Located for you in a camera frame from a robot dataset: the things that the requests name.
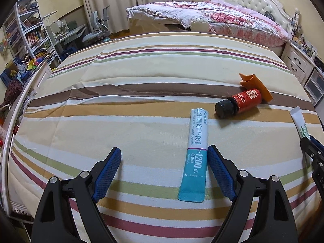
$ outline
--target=white bed headboard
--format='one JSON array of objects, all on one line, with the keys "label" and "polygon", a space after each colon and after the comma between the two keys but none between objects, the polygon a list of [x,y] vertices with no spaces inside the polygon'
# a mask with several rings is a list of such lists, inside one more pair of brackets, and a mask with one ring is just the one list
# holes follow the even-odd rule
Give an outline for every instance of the white bed headboard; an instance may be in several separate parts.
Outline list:
[{"label": "white bed headboard", "polygon": [[223,0],[232,1],[248,9],[257,11],[264,15],[269,11],[275,18],[277,24],[285,29],[290,34],[292,17],[289,16],[283,9],[282,4],[278,0]]}]

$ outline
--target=blue gripper pad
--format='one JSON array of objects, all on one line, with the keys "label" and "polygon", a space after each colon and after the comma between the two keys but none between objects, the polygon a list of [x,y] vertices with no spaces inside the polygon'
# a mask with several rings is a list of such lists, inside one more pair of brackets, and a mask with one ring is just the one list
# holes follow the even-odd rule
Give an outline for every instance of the blue gripper pad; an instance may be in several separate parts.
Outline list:
[{"label": "blue gripper pad", "polygon": [[216,177],[222,193],[233,202],[236,198],[234,181],[212,146],[207,150],[207,162]]},{"label": "blue gripper pad", "polygon": [[310,140],[312,143],[314,143],[322,152],[322,154],[324,155],[324,146],[322,143],[320,143],[317,139],[315,139],[313,136],[309,136]]},{"label": "blue gripper pad", "polygon": [[97,180],[95,181],[95,188],[93,193],[93,200],[98,203],[101,198],[104,198],[108,188],[117,172],[117,169],[121,162],[120,149],[116,148],[114,153],[109,158],[108,162],[104,166],[103,170],[98,175]]}]

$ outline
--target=bookshelf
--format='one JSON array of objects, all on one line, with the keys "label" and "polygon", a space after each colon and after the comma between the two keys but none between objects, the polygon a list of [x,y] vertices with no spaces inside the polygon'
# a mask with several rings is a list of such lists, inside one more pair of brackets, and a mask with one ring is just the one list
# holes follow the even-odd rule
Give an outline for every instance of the bookshelf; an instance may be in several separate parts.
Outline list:
[{"label": "bookshelf", "polygon": [[48,64],[55,68],[61,59],[48,38],[38,7],[37,0],[18,0],[2,28],[6,35],[11,34],[9,49],[13,58],[48,56]]}]

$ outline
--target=striped fabric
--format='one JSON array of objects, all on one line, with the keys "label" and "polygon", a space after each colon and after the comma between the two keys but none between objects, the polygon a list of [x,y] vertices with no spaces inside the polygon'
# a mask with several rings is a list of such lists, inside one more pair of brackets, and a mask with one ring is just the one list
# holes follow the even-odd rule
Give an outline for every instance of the striped fabric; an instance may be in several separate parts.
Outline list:
[{"label": "striped fabric", "polygon": [[[274,99],[229,120],[216,102],[240,93],[256,74]],[[324,133],[295,76],[269,49],[214,34],[159,33],[81,50],[44,83],[19,128],[9,181],[32,215],[51,176],[73,178],[116,146],[123,159],[98,208],[118,242],[211,242],[231,202],[210,169],[201,204],[178,201],[190,111],[209,112],[208,143],[239,169],[280,177],[300,230],[319,204],[312,169],[289,111],[299,106],[310,134]],[[242,240],[253,225],[258,199]],[[72,212],[88,240],[77,204]]]}]

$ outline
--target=black bottle cap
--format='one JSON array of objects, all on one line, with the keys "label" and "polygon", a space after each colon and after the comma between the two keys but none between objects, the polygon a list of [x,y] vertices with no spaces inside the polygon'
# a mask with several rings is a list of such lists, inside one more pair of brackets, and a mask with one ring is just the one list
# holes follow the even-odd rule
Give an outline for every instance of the black bottle cap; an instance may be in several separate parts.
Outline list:
[{"label": "black bottle cap", "polygon": [[219,118],[224,119],[235,115],[236,108],[229,99],[225,99],[216,103],[215,111]]}]

